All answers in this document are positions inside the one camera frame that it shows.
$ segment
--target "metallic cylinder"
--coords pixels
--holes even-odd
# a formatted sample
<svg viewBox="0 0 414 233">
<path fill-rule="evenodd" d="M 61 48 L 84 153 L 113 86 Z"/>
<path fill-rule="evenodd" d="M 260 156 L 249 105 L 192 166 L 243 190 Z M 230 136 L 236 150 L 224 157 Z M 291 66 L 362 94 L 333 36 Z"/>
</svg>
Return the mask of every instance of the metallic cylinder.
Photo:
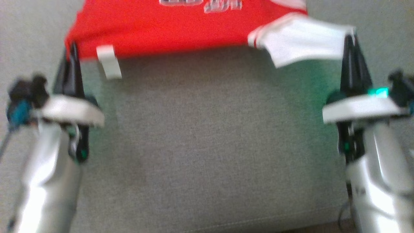
<svg viewBox="0 0 414 233">
<path fill-rule="evenodd" d="M 365 154 L 347 165 L 360 233 L 414 233 L 414 179 L 387 122 L 364 131 Z"/>
<path fill-rule="evenodd" d="M 76 211 L 81 167 L 69 156 L 69 136 L 56 123 L 40 123 L 16 205 L 13 233 L 68 233 Z"/>
</svg>

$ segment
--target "brown floor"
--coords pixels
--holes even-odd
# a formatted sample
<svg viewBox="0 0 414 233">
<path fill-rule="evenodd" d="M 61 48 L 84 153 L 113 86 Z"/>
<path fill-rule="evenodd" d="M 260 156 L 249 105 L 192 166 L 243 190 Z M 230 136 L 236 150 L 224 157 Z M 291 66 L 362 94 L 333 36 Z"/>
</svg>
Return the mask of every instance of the brown floor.
<svg viewBox="0 0 414 233">
<path fill-rule="evenodd" d="M 336 222 L 323 225 L 310 226 L 302 229 L 285 231 L 282 233 L 356 233 L 352 220 L 342 221 L 343 232 L 339 230 Z"/>
</svg>

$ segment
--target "black cable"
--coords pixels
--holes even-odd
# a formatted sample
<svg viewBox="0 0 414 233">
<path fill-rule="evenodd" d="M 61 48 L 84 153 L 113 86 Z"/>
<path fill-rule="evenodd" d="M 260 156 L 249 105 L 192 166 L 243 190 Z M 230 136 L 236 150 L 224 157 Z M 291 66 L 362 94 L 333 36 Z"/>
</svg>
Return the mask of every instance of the black cable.
<svg viewBox="0 0 414 233">
<path fill-rule="evenodd" d="M 351 203 L 352 203 L 352 199 L 348 200 L 346 203 L 342 205 L 341 210 L 339 211 L 337 224 L 338 224 L 339 230 L 342 233 L 345 233 L 344 229 L 342 228 L 342 224 L 341 224 L 342 215 L 344 214 L 345 210 L 351 206 Z"/>
<path fill-rule="evenodd" d="M 7 131 L 6 137 L 1 142 L 1 145 L 0 145 L 0 162 L 1 162 L 1 159 L 4 155 L 5 150 L 7 148 L 7 145 L 9 144 L 9 141 L 12 137 L 12 134 L 13 134 L 13 130 Z"/>
</svg>

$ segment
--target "red t-shirt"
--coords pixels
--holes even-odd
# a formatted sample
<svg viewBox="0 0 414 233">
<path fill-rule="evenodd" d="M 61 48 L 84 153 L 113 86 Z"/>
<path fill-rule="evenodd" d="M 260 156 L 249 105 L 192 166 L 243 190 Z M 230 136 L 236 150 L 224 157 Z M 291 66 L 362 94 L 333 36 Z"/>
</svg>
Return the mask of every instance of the red t-shirt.
<svg viewBox="0 0 414 233">
<path fill-rule="evenodd" d="M 76 42 L 84 59 L 103 45 L 118 58 L 247 45 L 253 30 L 291 12 L 306 14 L 271 0 L 86 0 L 66 46 Z"/>
</svg>

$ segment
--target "gray fabric surface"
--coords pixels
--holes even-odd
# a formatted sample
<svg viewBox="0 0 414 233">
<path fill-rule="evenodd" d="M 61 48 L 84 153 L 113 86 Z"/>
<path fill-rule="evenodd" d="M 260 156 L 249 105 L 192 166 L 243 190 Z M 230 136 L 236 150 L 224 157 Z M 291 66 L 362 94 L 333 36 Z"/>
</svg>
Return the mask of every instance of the gray fabric surface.
<svg viewBox="0 0 414 233">
<path fill-rule="evenodd" d="M 17 75 L 53 80 L 82 1 L 0 0 L 0 109 Z M 309 13 L 358 27 L 376 85 L 414 73 L 414 2 L 309 0 Z M 106 114 L 91 133 L 73 233 L 276 232 L 333 221 L 346 200 L 336 131 L 321 109 L 340 61 L 275 69 L 266 52 L 226 48 L 121 61 L 123 80 L 82 66 Z M 6 120 L 0 114 L 0 133 Z M 412 123 L 395 125 L 414 146 Z M 0 164 L 0 225 L 33 143 L 14 137 Z"/>
</svg>

